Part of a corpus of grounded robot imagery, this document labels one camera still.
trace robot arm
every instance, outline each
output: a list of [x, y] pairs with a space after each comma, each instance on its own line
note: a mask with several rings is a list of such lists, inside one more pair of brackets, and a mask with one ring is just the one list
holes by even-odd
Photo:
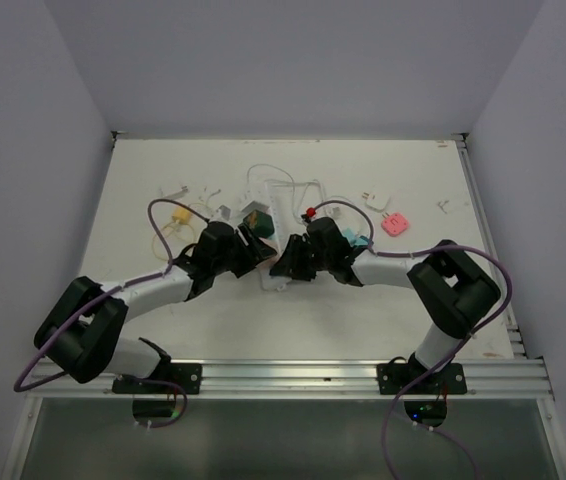
[[169, 356], [147, 340], [119, 339], [123, 325], [163, 305], [198, 297], [212, 287], [217, 275], [230, 271], [241, 277], [276, 255], [247, 227], [235, 230], [222, 222], [210, 222], [191, 247], [191, 254], [186, 249], [166, 271], [121, 283], [75, 279], [37, 331], [34, 345], [43, 348], [68, 318], [105, 297], [84, 312], [86, 319], [72, 323], [58, 336], [45, 354], [79, 383], [102, 372], [163, 380], [169, 375], [165, 368]]
[[[443, 240], [438, 246], [445, 245], [455, 244]], [[434, 324], [408, 362], [413, 377], [459, 345], [501, 296], [496, 283], [465, 252], [440, 251], [422, 261], [381, 257], [365, 247], [350, 246], [328, 217], [311, 221], [306, 235], [293, 235], [270, 274], [309, 281], [318, 271], [328, 271], [347, 285], [416, 291]]]

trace pink block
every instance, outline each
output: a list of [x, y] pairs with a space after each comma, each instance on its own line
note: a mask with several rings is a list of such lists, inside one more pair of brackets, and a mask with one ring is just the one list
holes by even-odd
[[393, 213], [383, 220], [381, 228], [387, 232], [390, 237], [396, 237], [407, 230], [410, 224], [407, 219], [400, 213]]

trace teal object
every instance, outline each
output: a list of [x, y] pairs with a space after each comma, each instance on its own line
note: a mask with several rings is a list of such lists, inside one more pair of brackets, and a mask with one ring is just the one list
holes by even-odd
[[365, 247], [368, 244], [368, 239], [365, 237], [357, 237], [351, 228], [346, 228], [341, 232], [348, 243], [353, 247]]

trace metal frame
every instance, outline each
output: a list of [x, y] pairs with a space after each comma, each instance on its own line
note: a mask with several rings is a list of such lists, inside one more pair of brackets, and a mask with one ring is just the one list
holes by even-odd
[[[498, 254], [496, 253], [496, 247], [494, 246], [494, 240], [492, 239], [492, 233], [490, 232], [490, 226], [487, 221], [487, 216], [485, 215], [485, 209], [483, 208], [483, 202], [481, 201], [481, 196], [479, 195], [478, 186], [476, 185], [476, 178], [474, 177], [474, 172], [472, 171], [472, 166], [470, 163], [470, 154], [467, 151], [467, 146], [465, 140], [456, 141], [456, 149], [459, 153], [459, 159], [461, 161], [461, 167], [463, 168], [463, 174], [465, 175], [465, 181], [467, 187], [470, 191], [470, 198], [472, 199], [472, 205], [474, 207], [474, 214], [476, 215], [477, 222], [479, 224], [479, 230], [481, 232], [481, 238], [485, 244], [487, 253], [492, 255], [494, 258], [498, 259]], [[492, 270], [492, 277], [498, 283], [501, 290], [505, 289], [505, 284], [503, 279], [498, 274], [496, 267], [490, 264]], [[505, 316], [508, 322], [508, 327], [516, 326], [516, 319], [514, 317], [514, 311], [512, 306], [508, 306], [505, 310]]]
[[[456, 141], [459, 159], [470, 190], [483, 242], [496, 256], [485, 211], [472, 173], [463, 138]], [[500, 276], [494, 273], [500, 286]], [[566, 442], [554, 411], [550, 381], [543, 360], [528, 360], [511, 307], [506, 310], [507, 329], [515, 359], [459, 360], [463, 364], [468, 394], [459, 400], [501, 399], [536, 400], [544, 432], [561, 480], [566, 480]], [[174, 360], [203, 364], [201, 391], [204, 399], [297, 399], [297, 400], [377, 400], [381, 396], [376, 382], [376, 365], [383, 360]], [[58, 371], [52, 363], [42, 363], [33, 373], [36, 380]], [[2, 478], [18, 479], [25, 465], [44, 398], [129, 398], [111, 392], [113, 375], [102, 375], [85, 385], [63, 377], [28, 394], [23, 414], [9, 453]], [[410, 399], [428, 398], [422, 395]]]
[[[376, 365], [385, 360], [173, 360], [201, 363], [205, 399], [387, 400], [379, 394]], [[460, 400], [552, 398], [542, 360], [461, 360], [468, 387]], [[51, 363], [38, 367], [32, 380], [58, 371]], [[84, 385], [63, 377], [33, 390], [39, 398], [112, 397], [114, 375], [101, 375]], [[116, 395], [116, 398], [131, 398]], [[410, 395], [411, 399], [430, 398]]]
[[19, 423], [16, 425], [12, 446], [3, 467], [2, 480], [18, 480], [21, 478], [21, 472], [23, 472], [23, 467], [25, 467], [25, 460], [34, 437], [34, 430], [39, 419], [42, 403], [43, 400], [40, 397], [30, 395], [26, 397], [21, 418], [19, 418]]
[[559, 478], [566, 479], [566, 441], [556, 416], [554, 401], [546, 398], [539, 399], [536, 403], [543, 422], [545, 437], [554, 458], [554, 466]]

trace white cable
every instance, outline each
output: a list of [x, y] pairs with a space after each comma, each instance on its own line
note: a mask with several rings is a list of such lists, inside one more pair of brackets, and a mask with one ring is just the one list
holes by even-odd
[[312, 185], [316, 185], [319, 189], [319, 196], [320, 196], [320, 201], [324, 202], [326, 200], [326, 196], [325, 196], [325, 187], [323, 186], [323, 184], [321, 183], [320, 180], [313, 178], [312, 180], [310, 180], [309, 182], [296, 182], [296, 183], [291, 183], [291, 182], [285, 182], [283, 180], [266, 180], [268, 182], [276, 182], [279, 185], [290, 185], [293, 188], [294, 187], [300, 187], [300, 186], [305, 186], [305, 189], [303, 190], [303, 193], [301, 194], [301, 198], [298, 201], [298, 204], [296, 202], [294, 202], [294, 198], [292, 198], [292, 217], [294, 218], [294, 220], [296, 221], [296, 223], [298, 223], [299, 225], [305, 225], [305, 223], [303, 222], [303, 219], [301, 218], [301, 214], [299, 214], [299, 209], [301, 208], [301, 206], [303, 205], [303, 199], [305, 198], [305, 195], [307, 194], [308, 189], [312, 186]]
[[281, 167], [277, 167], [276, 165], [271, 165], [269, 163], [255, 163], [254, 165], [252, 165], [250, 168], [247, 169], [246, 175], [245, 175], [245, 179], [247, 181], [247, 186], [249, 188], [250, 186], [250, 172], [256, 168], [256, 167], [270, 167], [273, 168], [274, 170], [278, 170], [279, 172], [287, 175], [287, 177], [290, 179], [290, 185], [292, 185], [292, 216], [295, 218], [296, 220], [296, 216], [294, 215], [294, 198], [296, 195], [296, 181], [294, 180], [294, 177], [292, 175], [290, 175], [289, 172], [287, 172], [286, 170], [283, 170]]

